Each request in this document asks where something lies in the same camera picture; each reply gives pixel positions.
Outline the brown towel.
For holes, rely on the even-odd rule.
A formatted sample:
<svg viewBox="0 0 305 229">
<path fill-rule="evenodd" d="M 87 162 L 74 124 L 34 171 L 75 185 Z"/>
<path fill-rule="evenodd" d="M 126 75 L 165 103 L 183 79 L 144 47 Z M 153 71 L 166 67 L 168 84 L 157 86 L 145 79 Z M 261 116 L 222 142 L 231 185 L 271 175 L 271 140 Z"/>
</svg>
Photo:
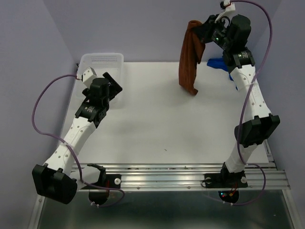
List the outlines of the brown towel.
<svg viewBox="0 0 305 229">
<path fill-rule="evenodd" d="M 202 23 L 197 20 L 188 22 L 179 61 L 179 85 L 192 96 L 196 96 L 198 93 L 198 90 L 194 88 L 194 83 L 197 65 L 201 63 L 205 50 L 205 44 L 197 37 L 193 28 L 201 25 Z"/>
</svg>

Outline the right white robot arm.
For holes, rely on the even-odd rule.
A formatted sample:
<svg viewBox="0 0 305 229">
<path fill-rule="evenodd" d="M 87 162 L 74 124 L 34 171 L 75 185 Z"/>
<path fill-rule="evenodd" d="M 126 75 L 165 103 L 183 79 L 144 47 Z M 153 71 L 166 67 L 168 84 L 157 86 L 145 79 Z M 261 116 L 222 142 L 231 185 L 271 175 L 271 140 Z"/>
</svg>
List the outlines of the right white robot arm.
<svg viewBox="0 0 305 229">
<path fill-rule="evenodd" d="M 273 115 L 266 105 L 259 83 L 258 71 L 252 52 L 246 47 L 251 32 L 251 22 L 243 15 L 236 15 L 225 25 L 226 16 L 210 15 L 205 23 L 193 31 L 203 43 L 214 42 L 223 50 L 224 63 L 244 97 L 240 123 L 234 129 L 236 143 L 223 163 L 219 174 L 206 174 L 207 185 L 220 183 L 230 186 L 233 183 L 246 183 L 244 169 L 251 154 L 261 145 L 280 124 L 280 118 Z"/>
</svg>

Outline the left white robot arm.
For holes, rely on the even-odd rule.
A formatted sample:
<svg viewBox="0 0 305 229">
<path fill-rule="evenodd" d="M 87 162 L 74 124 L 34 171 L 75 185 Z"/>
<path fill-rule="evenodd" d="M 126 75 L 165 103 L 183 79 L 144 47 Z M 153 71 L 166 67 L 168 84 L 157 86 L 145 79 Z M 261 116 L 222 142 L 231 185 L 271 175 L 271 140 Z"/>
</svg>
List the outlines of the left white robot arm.
<svg viewBox="0 0 305 229">
<path fill-rule="evenodd" d="M 110 101 L 122 91 L 122 87 L 108 72 L 98 77 L 96 72 L 87 68 L 81 77 L 75 76 L 86 86 L 83 90 L 85 99 L 75 113 L 72 125 L 64 138 L 47 134 L 59 141 L 57 149 L 43 163 L 32 170 L 32 177 L 37 194 L 58 201 L 70 203 L 76 192 L 89 187 L 100 193 L 89 195 L 91 205 L 98 208 L 110 207 L 116 201 L 110 201 L 112 191 L 121 192 L 121 175 L 107 175 L 106 169 L 98 164 L 81 167 L 78 155 L 90 135 L 98 128 L 107 115 Z"/>
</svg>

